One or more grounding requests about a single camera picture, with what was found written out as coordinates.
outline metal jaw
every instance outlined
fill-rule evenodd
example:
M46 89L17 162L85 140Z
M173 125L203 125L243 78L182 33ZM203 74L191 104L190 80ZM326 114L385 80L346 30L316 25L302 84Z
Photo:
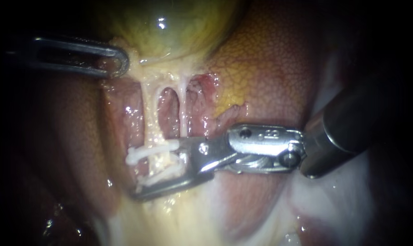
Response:
M191 189L214 178L217 170L234 173L289 173L306 157L302 133L275 125L237 124L213 138L179 138L173 151L187 165L181 177L166 180L138 193L136 200L151 200Z

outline screw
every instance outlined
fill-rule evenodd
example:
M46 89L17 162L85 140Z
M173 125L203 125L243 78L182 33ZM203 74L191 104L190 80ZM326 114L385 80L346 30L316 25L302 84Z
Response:
M201 143L199 145L199 152L207 155L208 154L208 150L209 150L209 145L207 143Z
M279 162L285 167L293 168L301 162L301 156L294 151L290 151L280 156Z
M243 128L240 131L240 138L250 138L251 135L252 135L252 131L248 128Z

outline wet tissue surface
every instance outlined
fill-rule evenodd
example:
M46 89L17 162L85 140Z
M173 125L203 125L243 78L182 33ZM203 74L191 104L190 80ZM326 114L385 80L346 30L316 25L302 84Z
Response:
M13 71L0 80L0 228L33 245L397 245L413 242L413 170L397 130L322 179L217 172L146 203L129 192L180 175L171 139L235 122L302 129L384 62L403 33L366 3L156 1L62 7L10 29L123 48L121 78ZM399 124L399 128L408 122Z

